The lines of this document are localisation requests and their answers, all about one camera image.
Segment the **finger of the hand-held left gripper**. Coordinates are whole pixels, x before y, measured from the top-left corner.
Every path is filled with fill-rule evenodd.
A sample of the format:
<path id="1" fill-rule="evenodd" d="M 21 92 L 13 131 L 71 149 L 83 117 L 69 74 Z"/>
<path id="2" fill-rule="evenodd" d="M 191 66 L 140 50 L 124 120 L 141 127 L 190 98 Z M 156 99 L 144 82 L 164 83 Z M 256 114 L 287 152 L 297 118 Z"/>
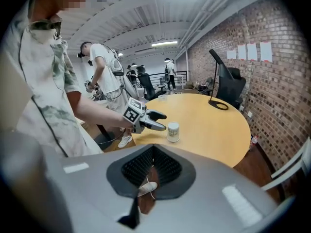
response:
<path id="1" fill-rule="evenodd" d="M 159 112 L 157 110 L 147 110 L 147 113 L 146 113 L 150 120 L 153 120 L 153 121 L 157 121 L 158 119 L 166 119 L 167 116 L 165 114 L 163 114 L 162 112 Z"/>
<path id="2" fill-rule="evenodd" d="M 150 120 L 150 119 L 141 119 L 140 120 L 140 128 L 142 131 L 145 128 L 150 129 L 150 130 L 154 130 L 154 131 L 165 131 L 166 130 L 166 126 L 164 126 L 163 124 L 160 124 L 154 120 Z"/>

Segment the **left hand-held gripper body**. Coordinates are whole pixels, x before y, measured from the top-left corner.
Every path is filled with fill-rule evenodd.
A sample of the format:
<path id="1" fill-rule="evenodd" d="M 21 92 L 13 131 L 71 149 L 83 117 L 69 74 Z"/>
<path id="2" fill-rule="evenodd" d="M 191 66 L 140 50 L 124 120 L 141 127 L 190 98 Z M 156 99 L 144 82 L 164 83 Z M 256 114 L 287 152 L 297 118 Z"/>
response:
<path id="1" fill-rule="evenodd" d="M 134 98 L 129 98 L 123 112 L 123 118 L 133 125 L 133 133 L 141 134 L 146 127 L 148 119 L 145 104 Z"/>

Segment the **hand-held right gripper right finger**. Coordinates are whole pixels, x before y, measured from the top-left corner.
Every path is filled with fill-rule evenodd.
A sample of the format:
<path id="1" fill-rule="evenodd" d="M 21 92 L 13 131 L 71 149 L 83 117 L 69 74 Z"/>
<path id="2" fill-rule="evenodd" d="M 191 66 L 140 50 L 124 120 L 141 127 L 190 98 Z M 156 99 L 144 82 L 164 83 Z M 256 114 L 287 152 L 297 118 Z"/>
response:
<path id="1" fill-rule="evenodd" d="M 172 146 L 165 148 L 195 168 L 192 186 L 179 198 L 157 200 L 141 233 L 239 233 L 277 208 L 274 199 L 235 169 Z"/>

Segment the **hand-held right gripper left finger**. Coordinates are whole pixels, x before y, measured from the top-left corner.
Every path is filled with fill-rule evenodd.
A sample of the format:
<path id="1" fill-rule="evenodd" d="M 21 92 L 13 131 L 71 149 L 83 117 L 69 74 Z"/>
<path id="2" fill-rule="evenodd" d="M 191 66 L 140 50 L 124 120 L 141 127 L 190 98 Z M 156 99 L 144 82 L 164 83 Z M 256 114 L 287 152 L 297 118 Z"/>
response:
<path id="1" fill-rule="evenodd" d="M 138 185 L 123 175 L 123 165 L 146 158 L 153 145 L 74 158 L 45 151 L 46 177 L 61 206 L 56 232 L 152 233 L 154 221 L 138 209 Z"/>

